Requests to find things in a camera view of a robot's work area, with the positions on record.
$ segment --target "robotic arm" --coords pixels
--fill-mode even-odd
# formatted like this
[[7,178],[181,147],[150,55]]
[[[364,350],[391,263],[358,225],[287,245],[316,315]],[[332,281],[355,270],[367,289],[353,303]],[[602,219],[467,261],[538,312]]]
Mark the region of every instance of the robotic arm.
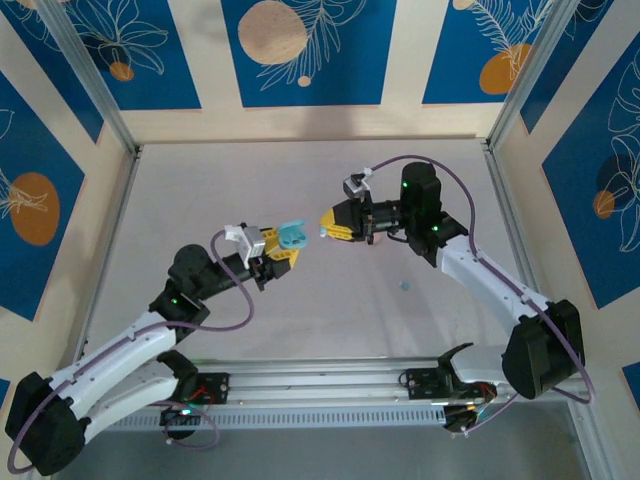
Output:
[[[51,377],[34,372],[18,384],[5,431],[41,475],[66,467],[93,437],[136,410],[167,399],[186,402],[199,391],[197,368],[172,348],[197,328],[236,328],[200,327],[209,315],[203,301],[237,280],[254,279],[262,291],[295,266],[306,238],[284,227],[225,228],[237,253],[223,262],[235,279],[200,245],[181,248],[163,292],[129,328]],[[41,413],[33,417],[36,409]]]
[[[575,362],[539,311],[551,319],[584,365],[576,308],[567,300],[554,303],[531,290],[477,248],[470,232],[442,210],[441,183],[432,164],[413,162],[403,168],[399,200],[374,203],[367,183],[372,173],[365,169],[344,181],[349,199],[322,217],[321,233],[371,244],[374,233],[387,232],[471,290],[511,336],[506,350],[466,344],[447,352],[441,357],[450,376],[444,383],[459,388],[475,382],[509,383],[533,399],[576,373]],[[406,240],[394,236],[400,230]]]

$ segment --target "purple cable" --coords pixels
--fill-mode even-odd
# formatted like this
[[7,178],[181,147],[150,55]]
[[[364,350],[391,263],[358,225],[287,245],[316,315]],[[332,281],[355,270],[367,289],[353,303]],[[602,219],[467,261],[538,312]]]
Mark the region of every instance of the purple cable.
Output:
[[179,440],[174,440],[169,437],[168,431],[169,431],[170,422],[167,422],[164,427],[163,433],[167,438],[171,439],[172,444],[178,445],[180,447],[184,447],[187,450],[209,450],[215,447],[216,445],[218,445],[218,442],[220,442],[220,430],[218,430],[218,425],[216,425],[215,420],[211,418],[209,415],[207,415],[204,412],[204,410],[200,410],[199,408],[193,407],[191,405],[187,405],[186,403],[173,402],[171,400],[155,402],[155,403],[152,403],[151,405],[154,407],[173,407],[173,408],[180,408],[180,409],[187,408],[189,410],[195,410],[198,413],[198,415],[200,415],[200,417],[204,419],[205,422],[207,422],[209,425],[213,427],[213,431],[215,432],[215,438],[211,442],[205,443],[204,445],[189,445],[188,443],[184,443]]
[[[460,186],[460,188],[462,189],[462,192],[464,193],[465,197],[467,197],[467,201],[469,202],[469,210],[471,212],[471,220],[469,222],[469,246],[471,248],[471,252],[473,253],[473,256],[476,257],[476,259],[480,262],[481,265],[483,265],[487,270],[489,270],[493,275],[495,275],[499,280],[501,280],[516,295],[518,295],[521,298],[522,297],[526,297],[525,293],[522,290],[520,290],[518,288],[518,286],[515,285],[511,280],[509,280],[509,278],[506,277],[500,270],[496,269],[493,265],[491,265],[489,262],[487,262],[484,258],[478,257],[478,247],[476,246],[476,241],[475,241],[476,204],[473,201],[473,197],[471,196],[471,192],[469,191],[469,188],[465,185],[465,183],[462,181],[462,179],[453,170],[451,170],[449,167],[447,167],[443,163],[440,163],[437,160],[433,160],[432,158],[425,157],[423,155],[411,155],[411,154],[410,155],[400,155],[400,156],[397,156],[397,157],[390,158],[389,160],[385,160],[384,162],[379,163],[375,167],[371,168],[371,170],[375,172],[376,170],[379,170],[380,168],[385,167],[385,166],[389,165],[390,163],[394,163],[394,162],[397,162],[399,160],[409,160],[409,159],[411,159],[411,160],[422,160],[424,162],[431,163],[431,164],[435,165],[436,167],[440,168],[441,170],[444,170]],[[585,405],[592,405],[593,402],[595,401],[595,388],[593,386],[593,382],[591,381],[591,377],[587,373],[587,370],[584,368],[584,365],[582,365],[582,362],[581,362],[580,358],[578,357],[578,354],[575,352],[575,350],[573,349],[573,347],[571,346],[569,341],[562,334],[560,329],[555,325],[555,323],[553,323],[553,321],[549,318],[549,316],[544,312],[544,310],[542,310],[540,307],[538,307],[538,305],[536,305],[531,299],[526,300],[526,304],[529,307],[531,307],[538,315],[540,315],[540,318],[547,324],[549,329],[558,338],[558,340],[560,341],[560,344],[563,346],[563,348],[566,350],[567,354],[569,355],[569,358],[571,358],[571,361],[575,364],[576,368],[578,369],[578,372],[580,372],[580,376],[584,380],[584,383],[585,383],[585,385],[587,387],[587,393],[588,393],[589,397],[587,399],[580,398],[580,397],[578,397],[578,396],[576,396],[576,395],[574,395],[574,394],[572,394],[570,392],[567,392],[567,391],[562,390],[561,388],[557,388],[557,387],[553,387],[552,390],[564,395],[567,398],[570,398],[571,400],[575,400],[576,402],[580,402],[580,403],[585,404]],[[482,423],[480,423],[478,425],[475,425],[474,427],[472,427],[469,430],[467,430],[466,433],[469,433],[469,432],[475,430],[477,427],[479,427],[481,425],[484,425],[487,421],[489,421],[490,419],[492,419],[492,418],[496,417],[497,415],[499,415],[500,413],[502,413],[509,405],[512,404],[513,400],[516,397],[517,397],[517,395],[514,395],[507,403],[504,404],[504,406],[502,408],[500,408],[500,410],[498,410],[496,413],[494,413],[491,417],[489,417],[484,422],[482,422]]]
[[[204,327],[202,325],[193,325],[193,324],[187,323],[187,322],[158,322],[158,323],[153,323],[151,325],[143,327],[140,330],[136,330],[134,332],[134,334],[133,334],[134,339],[136,339],[140,335],[144,335],[145,333],[148,333],[148,332],[150,332],[152,330],[155,330],[157,328],[163,328],[163,327],[166,327],[166,328],[171,328],[171,327],[173,327],[173,328],[190,328],[192,330],[200,330],[200,331],[204,331],[204,332],[231,332],[233,330],[238,330],[238,329],[246,326],[251,321],[251,319],[253,318],[253,315],[255,313],[255,306],[254,306],[254,303],[253,303],[253,299],[251,298],[251,294],[245,288],[245,286],[242,284],[242,281],[238,278],[238,276],[233,273],[233,271],[229,268],[229,266],[224,262],[222,257],[220,257],[220,255],[218,254],[218,251],[215,248],[216,240],[218,238],[220,238],[222,235],[224,235],[224,230],[220,230],[211,239],[211,253],[213,254],[213,256],[216,259],[216,261],[218,262],[218,264],[222,267],[224,272],[227,275],[229,275],[229,278],[231,278],[231,280],[233,280],[233,282],[236,284],[236,286],[238,286],[238,288],[240,288],[240,291],[242,292],[244,297],[247,299],[247,303],[249,304],[249,314],[247,315],[247,318],[244,321],[242,321],[242,322],[240,322],[240,323],[238,323],[236,325],[232,325],[230,327]],[[104,358],[106,358],[109,355],[111,355],[114,351],[118,350],[122,345],[126,344],[127,342],[132,342],[132,341],[133,340],[131,340],[129,337],[124,337],[121,340],[119,340],[118,342],[116,342],[113,345],[111,345],[104,352],[101,352],[100,354],[96,355],[95,358],[91,359],[89,362],[87,362],[86,365],[83,365],[81,368],[79,368],[73,374],[74,381],[79,376],[84,374],[87,370],[92,368],[95,364],[97,364],[98,362],[102,361]],[[26,473],[26,472],[29,472],[29,471],[33,470],[33,465],[30,465],[28,467],[22,467],[22,468],[16,467],[16,456],[18,454],[18,449],[20,448],[20,444],[24,440],[24,437],[27,434],[27,431],[29,430],[29,428],[31,428],[31,425],[33,425],[33,423],[36,421],[36,418],[38,417],[38,415],[40,415],[40,413],[42,413],[42,411],[47,407],[47,405],[49,405],[49,403],[51,403],[51,401],[57,395],[59,395],[65,388],[67,388],[69,385],[71,385],[71,382],[69,382],[68,380],[65,380],[64,382],[62,382],[58,387],[56,387],[42,401],[42,403],[40,403],[40,405],[38,405],[35,408],[35,410],[27,418],[26,422],[24,422],[24,425],[22,426],[22,428],[18,432],[18,435],[16,436],[15,442],[13,442],[13,445],[11,446],[11,451],[9,452],[9,458],[7,459],[7,469],[13,475],[20,475],[22,473]],[[209,421],[209,420],[213,421],[210,417],[205,418],[205,420],[206,421]]]

